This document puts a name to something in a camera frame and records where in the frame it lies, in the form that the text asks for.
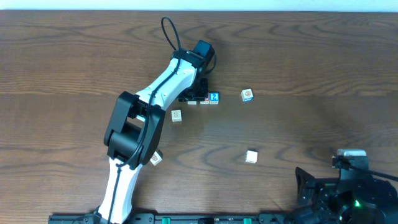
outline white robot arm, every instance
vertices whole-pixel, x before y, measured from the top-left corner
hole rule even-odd
[[[202,40],[192,51],[183,50],[181,58],[177,58],[179,54],[175,51],[169,66],[152,84],[135,95],[125,91],[119,96],[104,137],[110,157],[110,174],[104,201],[95,212],[95,223],[115,224],[127,219],[132,209],[131,199],[138,173],[159,144],[165,111],[176,98],[180,101],[203,101],[207,97],[207,79],[202,76],[214,53],[211,44]],[[180,65],[177,72],[158,88],[153,96],[150,114],[147,114],[152,91],[172,74],[178,59]],[[142,121],[148,119],[146,133],[129,123],[127,117]],[[144,138],[142,147],[137,148],[141,138]],[[120,168],[118,176],[116,164],[125,162],[128,164]]]

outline white cube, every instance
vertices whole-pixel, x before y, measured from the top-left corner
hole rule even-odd
[[[257,162],[257,152],[248,150],[246,152],[246,158],[244,159],[246,162],[256,163]]]
[[[242,90],[242,100],[244,102],[253,100],[253,92],[251,89]]]
[[[220,96],[218,93],[210,93],[210,104],[218,104]]]
[[[181,110],[172,111],[172,120],[173,122],[182,121]]]
[[[207,93],[205,100],[201,101],[200,104],[209,104],[210,93]]]
[[[162,161],[162,152],[157,149],[152,158],[150,159],[150,161],[154,166],[156,166],[156,164]]]

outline table surface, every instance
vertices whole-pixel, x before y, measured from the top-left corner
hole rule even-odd
[[[220,103],[170,106],[164,160],[142,169],[136,208],[291,210],[294,169],[336,177],[339,148],[365,149],[372,169],[398,175],[398,14],[1,11],[0,223],[45,223],[101,204],[116,98],[169,64],[164,15],[182,46],[213,44],[209,89]],[[171,122],[175,109],[181,123]],[[256,164],[244,162],[248,149]]]

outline blue label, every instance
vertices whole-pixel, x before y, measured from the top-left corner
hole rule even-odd
[[[247,101],[251,101],[251,100],[253,100],[253,97],[245,98],[243,101],[247,102]]]
[[[211,101],[218,101],[218,93],[210,93]]]

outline black plastic bracket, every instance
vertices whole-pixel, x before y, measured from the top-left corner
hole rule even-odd
[[[138,115],[146,117],[147,107],[147,103],[139,100],[137,95],[126,91],[120,94],[104,136],[104,144],[108,146],[107,154],[110,158],[126,161],[134,155],[142,138],[142,130],[127,118],[135,118]],[[129,164],[130,169],[135,169],[139,164],[147,164],[159,145],[165,111],[155,105],[150,113],[142,151],[134,155]]]
[[[82,216],[52,215],[49,218],[49,224],[94,224],[92,216],[92,214]],[[133,213],[124,224],[284,224],[285,217],[286,214],[283,213],[262,213],[259,215],[154,215],[151,213]]]
[[[192,85],[177,97],[179,102],[205,100],[208,95],[208,81],[203,76],[214,54],[212,45],[203,40],[199,40],[193,50],[182,49],[181,59],[191,63],[197,69],[197,74]],[[173,52],[172,58],[179,58],[178,50]]]
[[[308,205],[314,194],[315,177],[303,169],[296,167],[297,203]]]

